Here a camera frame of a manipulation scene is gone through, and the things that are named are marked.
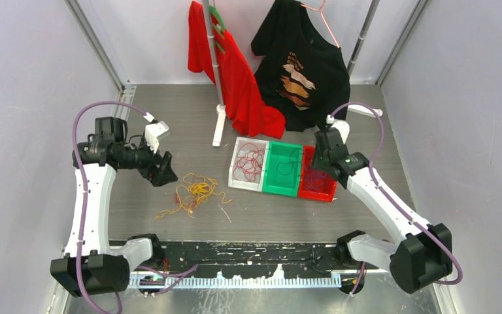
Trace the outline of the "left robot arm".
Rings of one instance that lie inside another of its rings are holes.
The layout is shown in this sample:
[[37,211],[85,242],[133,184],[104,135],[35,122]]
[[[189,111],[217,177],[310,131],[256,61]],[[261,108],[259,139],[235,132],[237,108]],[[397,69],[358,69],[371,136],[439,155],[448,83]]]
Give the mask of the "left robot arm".
[[109,209],[112,186],[121,169],[136,170],[154,187],[175,183],[172,155],[158,150],[170,128],[153,120],[145,126],[138,145],[130,143],[127,122],[121,118],[96,118],[95,131],[77,145],[81,161],[74,161],[76,201],[71,235],[62,258],[51,261],[52,277],[71,295],[81,297],[83,284],[88,295],[121,292],[130,273],[139,266],[156,270],[165,253],[156,234],[130,237],[112,248],[109,239]]

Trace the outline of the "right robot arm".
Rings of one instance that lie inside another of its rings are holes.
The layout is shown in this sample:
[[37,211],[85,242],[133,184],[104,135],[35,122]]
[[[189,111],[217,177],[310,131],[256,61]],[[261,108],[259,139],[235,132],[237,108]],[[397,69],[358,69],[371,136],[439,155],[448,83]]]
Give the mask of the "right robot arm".
[[452,254],[452,234],[412,210],[380,178],[373,163],[360,152],[349,153],[337,128],[317,131],[312,166],[338,182],[376,216],[391,241],[375,239],[361,230],[337,240],[335,256],[344,268],[370,264],[389,272],[395,283],[412,294],[433,283],[443,284],[462,272]]

